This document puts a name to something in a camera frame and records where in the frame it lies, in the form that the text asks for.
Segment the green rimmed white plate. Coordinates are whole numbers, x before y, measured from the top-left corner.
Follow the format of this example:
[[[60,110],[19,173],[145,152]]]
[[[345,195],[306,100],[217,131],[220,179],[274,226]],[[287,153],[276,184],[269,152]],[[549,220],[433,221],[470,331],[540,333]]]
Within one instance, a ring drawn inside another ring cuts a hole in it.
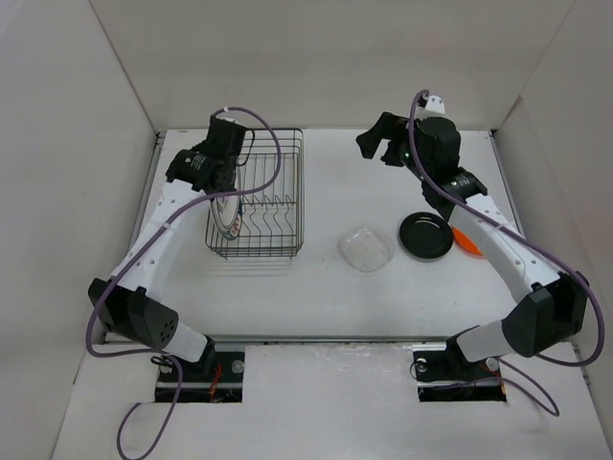
[[[219,198],[214,208],[216,226],[228,241],[235,240],[242,226],[242,201],[237,196]]]

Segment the white plate red characters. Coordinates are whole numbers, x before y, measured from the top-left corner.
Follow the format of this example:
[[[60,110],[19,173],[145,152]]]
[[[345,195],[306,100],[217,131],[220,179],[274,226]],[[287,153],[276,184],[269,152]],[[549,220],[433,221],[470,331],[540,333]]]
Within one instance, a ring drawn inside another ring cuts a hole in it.
[[[217,230],[229,233],[238,218],[239,198],[237,196],[216,198],[211,202],[210,210]]]

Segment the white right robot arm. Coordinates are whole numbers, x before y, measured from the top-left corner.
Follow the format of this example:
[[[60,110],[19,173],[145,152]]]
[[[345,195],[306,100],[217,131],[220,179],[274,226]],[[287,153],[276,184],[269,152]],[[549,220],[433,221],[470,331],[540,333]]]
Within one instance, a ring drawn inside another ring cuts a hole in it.
[[[382,141],[388,166],[406,167],[421,181],[428,204],[464,233],[507,285],[515,308],[503,319],[447,340],[445,371],[462,378],[478,361],[516,354],[533,357],[578,333],[587,296],[576,279],[517,241],[485,185],[460,165],[461,134],[443,117],[410,122],[390,112],[356,138],[371,159]]]

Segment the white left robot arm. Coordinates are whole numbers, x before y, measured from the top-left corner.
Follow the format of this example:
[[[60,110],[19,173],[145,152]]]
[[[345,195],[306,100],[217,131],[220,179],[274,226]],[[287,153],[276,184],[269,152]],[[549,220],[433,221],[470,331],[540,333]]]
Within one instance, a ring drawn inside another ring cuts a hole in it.
[[[214,371],[211,339],[187,326],[162,303],[174,259],[197,224],[195,199],[236,189],[236,164],[247,128],[234,119],[212,117],[201,143],[176,153],[166,171],[160,197],[142,233],[108,280],[95,279],[88,295],[100,302],[98,317],[112,333],[181,359],[193,380]]]

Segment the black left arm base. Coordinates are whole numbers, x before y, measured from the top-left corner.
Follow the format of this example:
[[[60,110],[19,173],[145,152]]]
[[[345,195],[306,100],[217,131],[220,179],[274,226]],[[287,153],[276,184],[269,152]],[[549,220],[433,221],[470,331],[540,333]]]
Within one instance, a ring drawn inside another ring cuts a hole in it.
[[[158,367],[154,401],[171,403],[180,386],[179,403],[241,403],[244,358],[245,353],[236,350],[216,351],[206,364],[154,356],[150,359]]]

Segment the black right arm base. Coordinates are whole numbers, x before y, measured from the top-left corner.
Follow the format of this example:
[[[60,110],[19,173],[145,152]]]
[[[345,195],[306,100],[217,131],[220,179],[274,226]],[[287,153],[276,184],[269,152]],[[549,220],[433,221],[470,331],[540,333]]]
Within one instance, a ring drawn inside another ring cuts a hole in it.
[[[412,357],[410,373],[418,383],[421,403],[507,401],[496,358],[469,362],[438,343],[415,345]]]

